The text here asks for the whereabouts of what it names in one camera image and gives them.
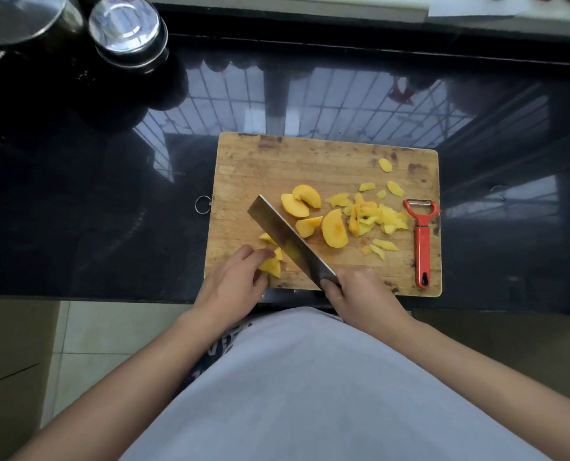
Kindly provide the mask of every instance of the white shirt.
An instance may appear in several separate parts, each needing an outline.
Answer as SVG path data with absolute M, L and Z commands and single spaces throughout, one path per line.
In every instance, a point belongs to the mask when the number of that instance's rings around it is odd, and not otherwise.
M 425 370 L 310 307 L 250 322 L 136 460 L 546 460 Z

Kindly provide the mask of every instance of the forearm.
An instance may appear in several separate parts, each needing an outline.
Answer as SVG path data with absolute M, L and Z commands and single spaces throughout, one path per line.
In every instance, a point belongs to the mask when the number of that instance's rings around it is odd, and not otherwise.
M 13 461 L 116 460 L 222 333 L 192 309 L 58 415 Z
M 544 454 L 570 460 L 568 398 L 426 324 L 410 325 L 384 342 Z

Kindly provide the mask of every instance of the red peeler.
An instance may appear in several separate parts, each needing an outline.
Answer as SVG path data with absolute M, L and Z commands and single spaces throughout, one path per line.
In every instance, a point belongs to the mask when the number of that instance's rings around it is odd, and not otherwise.
M 408 214 L 417 220 L 415 227 L 415 283 L 421 289 L 430 286 L 430 219 L 440 213 L 437 203 L 433 200 L 408 199 L 402 202 Z M 430 207 L 430 214 L 415 213 L 412 205 Z

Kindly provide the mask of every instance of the person's left arm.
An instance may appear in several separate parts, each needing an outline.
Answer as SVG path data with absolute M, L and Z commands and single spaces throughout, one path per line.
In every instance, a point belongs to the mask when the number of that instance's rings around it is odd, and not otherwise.
M 183 378 L 268 285 L 258 266 L 274 253 L 241 247 L 205 280 L 191 310 L 45 426 L 12 461 L 109 461 L 142 434 Z

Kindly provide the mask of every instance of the floor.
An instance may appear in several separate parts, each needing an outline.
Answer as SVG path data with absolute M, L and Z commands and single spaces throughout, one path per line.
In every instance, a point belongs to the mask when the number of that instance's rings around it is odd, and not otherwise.
M 61 301 L 42 426 L 190 307 Z M 443 310 L 413 316 L 570 397 L 570 316 Z

